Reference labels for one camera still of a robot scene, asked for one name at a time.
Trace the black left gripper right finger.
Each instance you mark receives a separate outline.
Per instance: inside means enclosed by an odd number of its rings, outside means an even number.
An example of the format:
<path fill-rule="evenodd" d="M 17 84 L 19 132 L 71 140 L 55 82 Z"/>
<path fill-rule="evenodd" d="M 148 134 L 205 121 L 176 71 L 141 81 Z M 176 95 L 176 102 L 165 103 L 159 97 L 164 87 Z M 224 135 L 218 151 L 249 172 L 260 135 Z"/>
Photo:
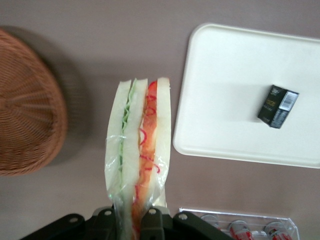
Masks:
<path fill-rule="evenodd" d="M 140 224 L 141 240 L 231 240 L 232 237 L 189 211 L 170 216 L 153 207 Z"/>

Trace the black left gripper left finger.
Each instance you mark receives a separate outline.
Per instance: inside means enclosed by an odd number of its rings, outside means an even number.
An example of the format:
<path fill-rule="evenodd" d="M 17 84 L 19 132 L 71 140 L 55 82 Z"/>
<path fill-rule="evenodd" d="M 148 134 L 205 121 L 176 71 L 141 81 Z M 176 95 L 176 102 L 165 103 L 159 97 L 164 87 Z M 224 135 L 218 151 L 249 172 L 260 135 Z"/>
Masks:
<path fill-rule="evenodd" d="M 35 230 L 24 240 L 116 240 L 117 224 L 112 207 L 96 209 L 90 219 L 78 213 L 67 214 Z"/>

